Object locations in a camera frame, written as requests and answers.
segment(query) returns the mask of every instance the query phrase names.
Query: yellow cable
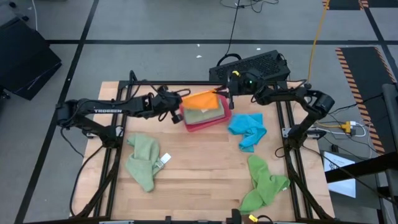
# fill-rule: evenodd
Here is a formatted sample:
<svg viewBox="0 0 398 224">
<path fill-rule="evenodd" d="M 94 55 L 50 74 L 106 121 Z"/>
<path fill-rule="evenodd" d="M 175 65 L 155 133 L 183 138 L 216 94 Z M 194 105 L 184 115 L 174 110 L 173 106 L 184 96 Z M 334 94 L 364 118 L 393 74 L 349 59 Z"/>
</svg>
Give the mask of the yellow cable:
<svg viewBox="0 0 398 224">
<path fill-rule="evenodd" d="M 318 124 L 319 126 L 326 127 L 326 128 L 341 128 L 340 125 L 327 125 L 327 124 L 321 124 L 321 123 L 319 123 L 318 121 L 317 121 L 317 124 Z"/>
<path fill-rule="evenodd" d="M 327 10 L 328 7 L 329 7 L 329 2 L 330 2 L 330 0 L 327 0 L 327 2 L 326 2 L 326 4 L 325 4 L 325 7 L 323 8 L 322 17 L 321 17 L 321 20 L 319 21 L 317 34 L 315 35 L 315 39 L 313 40 L 312 49 L 311 49 L 311 56 L 310 56 L 310 65 L 308 66 L 308 78 L 307 78 L 307 82 L 310 82 L 310 79 L 311 79 L 311 69 L 312 69 L 312 58 L 313 58 L 313 53 L 314 53 L 314 51 L 315 51 L 315 46 L 317 45 L 317 40 L 318 40 L 319 34 L 321 33 L 321 30 L 322 30 L 322 24 L 323 24 L 323 20 L 325 19 L 326 10 Z"/>
</svg>

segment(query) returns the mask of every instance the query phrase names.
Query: pink container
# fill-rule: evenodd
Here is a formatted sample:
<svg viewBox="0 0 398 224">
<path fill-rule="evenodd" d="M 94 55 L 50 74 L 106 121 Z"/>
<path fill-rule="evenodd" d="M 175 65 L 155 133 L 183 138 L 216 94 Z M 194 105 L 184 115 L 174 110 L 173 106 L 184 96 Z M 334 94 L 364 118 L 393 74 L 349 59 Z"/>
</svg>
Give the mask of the pink container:
<svg viewBox="0 0 398 224">
<path fill-rule="evenodd" d="M 232 112 L 229 109 L 228 102 L 227 102 L 226 98 L 223 97 L 223 96 L 218 96 L 218 97 L 220 98 L 221 103 L 223 104 L 225 117 L 217 119 L 217 120 L 214 120 L 214 121 L 205 122 L 205 123 L 202 123 L 202 124 L 186 124 L 186 122 L 184 121 L 185 127 L 187 128 L 188 132 L 198 131 L 198 130 L 201 130 L 203 128 L 210 127 L 212 125 L 222 123 L 224 121 L 229 121 L 229 119 L 231 119 Z M 180 113 L 182 114 L 182 116 L 184 115 L 184 110 L 183 110 L 183 106 L 182 105 L 180 105 Z"/>
</svg>

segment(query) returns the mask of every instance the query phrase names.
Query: wooden tabletop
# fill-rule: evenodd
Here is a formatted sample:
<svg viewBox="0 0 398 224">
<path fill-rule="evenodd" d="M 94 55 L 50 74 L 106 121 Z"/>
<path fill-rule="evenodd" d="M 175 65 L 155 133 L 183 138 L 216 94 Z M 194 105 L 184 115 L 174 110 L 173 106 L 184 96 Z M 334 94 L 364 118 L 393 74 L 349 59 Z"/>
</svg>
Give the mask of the wooden tabletop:
<svg viewBox="0 0 398 224">
<path fill-rule="evenodd" d="M 99 99 L 116 97 L 118 82 L 103 82 Z M 192 93 L 209 90 L 213 86 L 169 86 L 171 90 L 189 87 Z M 153 90 L 141 86 L 137 95 Z M 255 146 L 255 154 L 263 158 L 271 174 L 286 175 L 284 158 L 277 158 L 274 151 L 282 146 L 276 104 L 260 106 L 250 103 L 250 96 L 234 98 L 233 113 L 262 113 L 267 134 Z M 299 104 L 292 102 L 296 123 L 307 115 Z M 111 123 L 111 114 L 96 114 L 94 120 L 102 125 Z M 225 220 L 232 208 L 239 208 L 243 197 L 252 190 L 247 159 L 251 153 L 241 152 L 238 143 L 242 136 L 233 136 L 227 130 L 228 122 L 188 133 L 183 122 L 173 124 L 170 116 L 163 122 L 157 118 L 128 118 L 118 182 L 113 203 L 112 219 L 164 220 Z M 155 189 L 146 193 L 125 169 L 127 157 L 134 148 L 126 143 L 132 133 L 145 133 L 160 144 L 160 156 L 169 153 L 172 158 L 155 177 Z M 85 159 L 101 145 L 98 138 L 89 139 Z M 305 146 L 318 151 L 315 140 L 305 141 Z M 307 186 L 317 202 L 334 217 L 322 160 L 319 155 L 301 150 Z M 97 154 L 81 172 L 73 210 L 78 213 L 98 188 L 105 149 Z M 104 214 L 108 192 L 104 194 L 101 214 Z M 305 217 L 302 197 L 299 197 L 302 216 Z M 289 190 L 280 192 L 272 205 L 253 212 L 268 215 L 274 221 L 294 221 L 292 197 Z"/>
</svg>

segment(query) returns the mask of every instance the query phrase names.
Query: blue towel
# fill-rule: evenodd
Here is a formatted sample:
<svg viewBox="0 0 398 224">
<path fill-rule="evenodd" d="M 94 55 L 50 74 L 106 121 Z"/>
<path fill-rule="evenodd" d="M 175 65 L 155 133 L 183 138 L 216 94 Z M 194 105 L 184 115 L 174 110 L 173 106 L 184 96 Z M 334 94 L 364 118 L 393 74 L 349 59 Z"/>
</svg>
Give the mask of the blue towel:
<svg viewBox="0 0 398 224">
<path fill-rule="evenodd" d="M 228 126 L 231 134 L 243 134 L 239 149 L 243 152 L 254 152 L 253 145 L 267 133 L 262 124 L 262 114 L 234 114 Z"/>
</svg>

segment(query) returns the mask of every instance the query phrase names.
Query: orange cloth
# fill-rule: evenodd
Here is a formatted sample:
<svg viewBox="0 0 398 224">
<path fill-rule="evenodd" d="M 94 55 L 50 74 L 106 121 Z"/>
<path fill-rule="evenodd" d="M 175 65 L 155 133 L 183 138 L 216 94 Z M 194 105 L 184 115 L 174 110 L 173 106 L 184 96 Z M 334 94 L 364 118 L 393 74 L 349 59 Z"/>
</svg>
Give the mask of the orange cloth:
<svg viewBox="0 0 398 224">
<path fill-rule="evenodd" d="M 182 106 L 186 109 L 217 109 L 218 97 L 214 90 L 203 91 L 182 98 Z"/>
</svg>

